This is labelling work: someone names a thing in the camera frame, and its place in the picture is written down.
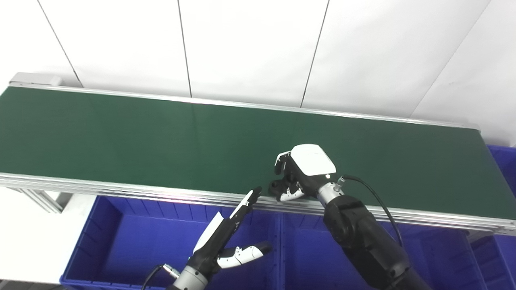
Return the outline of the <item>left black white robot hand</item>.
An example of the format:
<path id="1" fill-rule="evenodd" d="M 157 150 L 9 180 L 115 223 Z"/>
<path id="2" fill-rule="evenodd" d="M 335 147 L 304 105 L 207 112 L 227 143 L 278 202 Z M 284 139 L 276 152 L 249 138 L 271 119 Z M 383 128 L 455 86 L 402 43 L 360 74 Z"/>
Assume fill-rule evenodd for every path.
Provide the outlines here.
<path id="1" fill-rule="evenodd" d="M 202 275 L 210 280 L 221 269 L 252 262 L 271 252 L 273 247 L 268 241 L 226 248 L 244 218 L 252 211 L 261 192 L 261 186 L 250 190 L 229 217 L 223 217 L 220 212 L 216 213 L 195 245 L 192 256 L 186 263 L 186 269 L 193 275 Z"/>

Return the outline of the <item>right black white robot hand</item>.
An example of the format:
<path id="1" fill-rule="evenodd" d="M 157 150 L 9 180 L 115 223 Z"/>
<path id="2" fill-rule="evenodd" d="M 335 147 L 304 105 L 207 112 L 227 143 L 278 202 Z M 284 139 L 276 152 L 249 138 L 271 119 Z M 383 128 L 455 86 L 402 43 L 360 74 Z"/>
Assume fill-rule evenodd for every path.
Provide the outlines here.
<path id="1" fill-rule="evenodd" d="M 286 202 L 308 196 L 317 198 L 326 207 L 330 200 L 339 195 L 329 188 L 337 180 L 337 169 L 319 145 L 300 144 L 279 154 L 274 173 L 282 175 L 282 178 L 273 180 L 268 192 L 277 201 Z"/>

